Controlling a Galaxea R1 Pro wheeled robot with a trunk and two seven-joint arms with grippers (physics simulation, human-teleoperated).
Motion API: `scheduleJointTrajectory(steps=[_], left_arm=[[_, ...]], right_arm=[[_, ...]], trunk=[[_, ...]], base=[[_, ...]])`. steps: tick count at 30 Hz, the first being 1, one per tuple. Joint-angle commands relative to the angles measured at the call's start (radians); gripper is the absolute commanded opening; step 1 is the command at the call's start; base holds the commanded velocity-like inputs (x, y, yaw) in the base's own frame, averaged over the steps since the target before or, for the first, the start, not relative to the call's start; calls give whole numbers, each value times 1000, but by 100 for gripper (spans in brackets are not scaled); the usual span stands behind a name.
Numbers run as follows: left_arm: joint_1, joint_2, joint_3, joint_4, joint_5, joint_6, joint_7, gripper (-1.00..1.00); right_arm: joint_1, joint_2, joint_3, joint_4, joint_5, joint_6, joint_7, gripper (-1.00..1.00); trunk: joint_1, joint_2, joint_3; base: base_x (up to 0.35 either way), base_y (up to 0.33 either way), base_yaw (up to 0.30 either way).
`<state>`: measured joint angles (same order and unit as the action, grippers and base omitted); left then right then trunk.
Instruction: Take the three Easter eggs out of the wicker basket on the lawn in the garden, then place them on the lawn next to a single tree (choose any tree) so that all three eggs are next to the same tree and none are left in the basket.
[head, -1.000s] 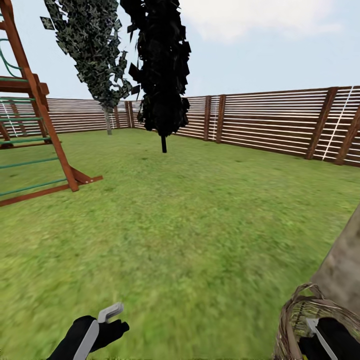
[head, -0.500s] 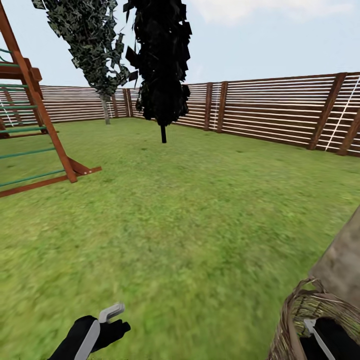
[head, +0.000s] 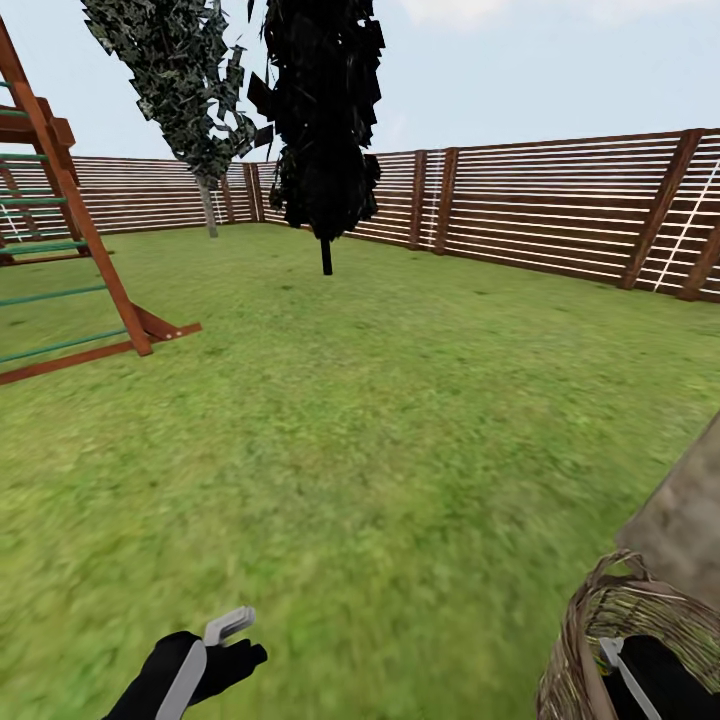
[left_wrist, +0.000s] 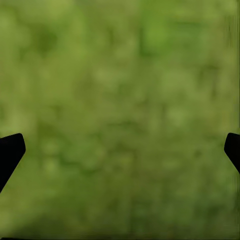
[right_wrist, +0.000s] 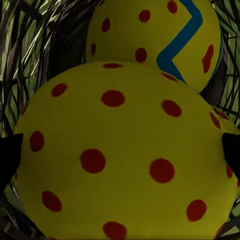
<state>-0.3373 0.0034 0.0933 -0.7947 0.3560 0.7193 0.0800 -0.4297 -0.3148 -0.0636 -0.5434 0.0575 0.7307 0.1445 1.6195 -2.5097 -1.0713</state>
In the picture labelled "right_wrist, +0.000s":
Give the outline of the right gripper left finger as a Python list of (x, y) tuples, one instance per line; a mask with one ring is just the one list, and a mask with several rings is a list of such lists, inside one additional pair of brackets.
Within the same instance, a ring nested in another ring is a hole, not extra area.
[(20, 165), (23, 133), (0, 139), (0, 196)]

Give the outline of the easter egg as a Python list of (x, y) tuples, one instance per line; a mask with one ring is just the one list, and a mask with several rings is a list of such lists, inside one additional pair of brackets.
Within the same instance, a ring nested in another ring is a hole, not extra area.
[[(236, 124), (233, 122), (233, 120), (226, 114), (226, 112), (223, 112), (220, 108), (216, 107), (213, 104), (208, 104), (208, 105), (217, 114), (219, 120), (222, 122), (227, 133), (240, 136), (239, 128), (236, 126)], [(238, 198), (240, 195), (240, 181), (239, 180), (237, 180), (237, 181), (238, 181), (238, 184), (237, 184), (237, 191), (236, 191), (235, 197)]]
[(48, 240), (214, 240), (239, 179), (208, 104), (142, 63), (56, 75), (13, 132), (23, 134), (12, 178), (25, 213)]
[(86, 63), (142, 63), (198, 95), (208, 91), (225, 43), (210, 0), (100, 0), (88, 26)]

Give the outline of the wicker basket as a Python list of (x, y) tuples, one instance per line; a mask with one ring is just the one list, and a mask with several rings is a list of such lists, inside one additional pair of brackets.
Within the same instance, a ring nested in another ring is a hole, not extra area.
[[(17, 120), (30, 100), (29, 98), (29, 83), (28, 89), (26, 86), (26, 79), (30, 77), (36, 78), (36, 88), (34, 84), (32, 86), (32, 96), (38, 88), (40, 89), (45, 85), (50, 79), (62, 73), (62, 68), (66, 62), (66, 59), (69, 55), (69, 52), (74, 44), (74, 41), (68, 47), (66, 56), (64, 58), (63, 64), (60, 67), (62, 56), (69, 44), (72, 37), (75, 33), (81, 28), (81, 26), (87, 21), (87, 19), (95, 12), (96, 7), (98, 6), (100, 0), (64, 0), (64, 3), (60, 5), (61, 0), (52, 0), (52, 3), (42, 12), (38, 12), (49, 0), (33, 0), (31, 4), (28, 4), (25, 0), (9, 0), (7, 8), (2, 18), (2, 7), (3, 0), (0, 0), (0, 120), (2, 123), (2, 137), (4, 139), (4, 130), (7, 134), (7, 137), (13, 136), (12, 129), (9, 124), (9, 113), (12, 116), (14, 125), (16, 125)], [(210, 3), (214, 7), (214, 3), (218, 8), (223, 11), (230, 22), (230, 19), (237, 24), (240, 32), (240, 12), (237, 9), (235, 0), (230, 0), (230, 5), (233, 10), (234, 16), (227, 10), (224, 0), (210, 0)], [(21, 24), (21, 30), (19, 37), (18, 34), (18, 25), (20, 10), (23, 11), (23, 19)], [(225, 49), (223, 47), (222, 56), (218, 68), (209, 83), (209, 86), (206, 86), (199, 95), (203, 99), (221, 109), (223, 112), (229, 116), (233, 114), (236, 116), (234, 123), (236, 124), (238, 118), (240, 118), (240, 71), (236, 64), (236, 49), (237, 49), (237, 33), (233, 29), (231, 22), (230, 25), (227, 21), (217, 12), (215, 9), (219, 20), (221, 20), (226, 26), (228, 26), (235, 34), (235, 37), (230, 38), (229, 32), (222, 27), (223, 41), (228, 50), (228, 57), (226, 55)], [(1, 20), (2, 18), (2, 20)], [(33, 37), (31, 38), (29, 44), (27, 45), (28, 31), (29, 27), (34, 20), (36, 22), (36, 31), (33, 32)], [(38, 55), (36, 56), (37, 44), (40, 40), (37, 41), (38, 35), (42, 29), (42, 41), (41, 49), (39, 50)], [(88, 32), (87, 32), (88, 33)], [(66, 70), (73, 54), (74, 49), (80, 45), (82, 41), (87, 38), (87, 33), (83, 35), (75, 44), (70, 59), (68, 61)], [(24, 52), (22, 55), (22, 40), (26, 34)], [(235, 38), (235, 57), (233, 56), (229, 40)], [(31, 64), (30, 68), (25, 73), (24, 70), (27, 66), (30, 58), (32, 58), (31, 50), (33, 45), (36, 43), (34, 48), (35, 50), (35, 60)], [(76, 60), (73, 64), (73, 67), (77, 66), (79, 57), (81, 55), (82, 49), (86, 41), (80, 48), (79, 54), (76, 57)], [(234, 65), (234, 74), (230, 74), (229, 70), (229, 56)], [(84, 49), (84, 55), (82, 64), (86, 64), (86, 48)], [(233, 87), (232, 90), (226, 98), (225, 106), (220, 106), (222, 96), (224, 94), (224, 89), (229, 77), (233, 77)], [(239, 78), (239, 85), (234, 94), (235, 84)], [(17, 101), (15, 99), (14, 93), (12, 91), (12, 85), (17, 85)], [(24, 105), (24, 92), (26, 95), (26, 102)], [(233, 104), (235, 102), (237, 93), (239, 92), (239, 111), (235, 112), (232, 110)], [(11, 104), (11, 93), (17, 107), (17, 116), (15, 117), (14, 112), (10, 106)], [(230, 96), (232, 95), (232, 100), (228, 108), (226, 108)], [(6, 104), (8, 105), (8, 119), (5, 115)], [(240, 124), (237, 126), (240, 130)], [(31, 221), (31, 219), (26, 214), (26, 211), (18, 197), (17, 192), (15, 191), (11, 181), (8, 183), (7, 188), (9, 188), (16, 200), (18, 201), (21, 209), (24, 214), (11, 205), (3, 192), (0, 195), (0, 206), (2, 206), (8, 213), (11, 221), (9, 222), (4, 217), (0, 216), (0, 240), (7, 240), (4, 232), (12, 236), (15, 240), (38, 240), (39, 236), (44, 234), (36, 227), (36, 225)], [(234, 201), (233, 207), (229, 214), (229, 220), (223, 225), (222, 229), (216, 236), (214, 240), (240, 240), (240, 232), (222, 236), (233, 227), (237, 227), (240, 230), (240, 215), (235, 217), (232, 213), (232, 210), (240, 204), (240, 196)], [(32, 228), (31, 236), (28, 236), (22, 230), (19, 229), (18, 224), (15, 220), (15, 217), (26, 223)], [(4, 231), (4, 232), (3, 232)]]

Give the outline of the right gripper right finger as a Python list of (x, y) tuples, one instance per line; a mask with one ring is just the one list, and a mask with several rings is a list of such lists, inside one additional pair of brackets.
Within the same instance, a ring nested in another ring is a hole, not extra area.
[(240, 136), (226, 132), (221, 141), (226, 162), (240, 181)]

